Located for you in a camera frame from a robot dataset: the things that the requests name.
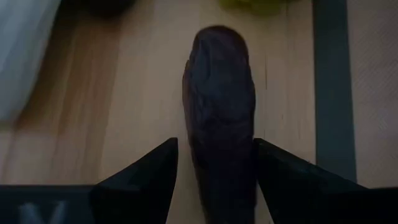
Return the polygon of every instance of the yellow object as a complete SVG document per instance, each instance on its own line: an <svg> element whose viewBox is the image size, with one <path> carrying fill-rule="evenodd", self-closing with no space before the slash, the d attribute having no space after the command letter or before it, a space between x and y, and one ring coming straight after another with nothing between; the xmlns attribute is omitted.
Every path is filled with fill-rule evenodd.
<svg viewBox="0 0 398 224"><path fill-rule="evenodd" d="M221 5L227 8L243 8L254 14L277 14L280 4L284 0L219 0Z"/></svg>

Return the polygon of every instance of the wooden board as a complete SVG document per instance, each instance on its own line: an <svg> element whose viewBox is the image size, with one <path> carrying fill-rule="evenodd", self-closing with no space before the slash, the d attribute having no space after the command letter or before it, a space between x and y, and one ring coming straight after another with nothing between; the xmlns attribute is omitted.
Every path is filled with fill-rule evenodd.
<svg viewBox="0 0 398 224"><path fill-rule="evenodd" d="M212 24L236 29L247 42L255 135L315 162L310 0L270 17L226 12L215 0L145 0L113 21L59 15L32 99L4 143L2 183L95 183L175 136L168 223L203 223L181 82L195 34ZM259 191L257 222L270 219Z"/></svg>

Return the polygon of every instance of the white cloth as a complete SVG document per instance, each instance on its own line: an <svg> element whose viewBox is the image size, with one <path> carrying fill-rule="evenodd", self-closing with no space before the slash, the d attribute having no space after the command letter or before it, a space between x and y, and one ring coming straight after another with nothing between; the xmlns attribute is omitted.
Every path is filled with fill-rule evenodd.
<svg viewBox="0 0 398 224"><path fill-rule="evenodd" d="M61 0L0 0L0 122L24 108Z"/></svg>

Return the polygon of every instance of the dark elongated object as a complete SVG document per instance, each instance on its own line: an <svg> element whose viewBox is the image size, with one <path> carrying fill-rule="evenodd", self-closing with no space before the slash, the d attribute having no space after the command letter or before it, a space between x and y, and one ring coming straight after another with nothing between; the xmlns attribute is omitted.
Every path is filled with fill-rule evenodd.
<svg viewBox="0 0 398 224"><path fill-rule="evenodd" d="M97 185L0 186L0 223L163 224L177 160L178 143L172 138Z"/></svg>
<svg viewBox="0 0 398 224"><path fill-rule="evenodd" d="M258 181L275 224L398 223L398 189L367 189L262 139Z"/></svg>
<svg viewBox="0 0 398 224"><path fill-rule="evenodd" d="M235 31L199 31L183 76L188 137L208 223L254 223L256 106L249 56Z"/></svg>

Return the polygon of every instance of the dark round object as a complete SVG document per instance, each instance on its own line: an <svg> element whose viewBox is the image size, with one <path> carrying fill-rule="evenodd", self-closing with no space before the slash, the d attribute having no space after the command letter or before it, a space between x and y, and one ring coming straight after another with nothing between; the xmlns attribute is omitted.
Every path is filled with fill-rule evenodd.
<svg viewBox="0 0 398 224"><path fill-rule="evenodd" d="M88 10L100 17L115 17L130 8L136 0L84 0Z"/></svg>

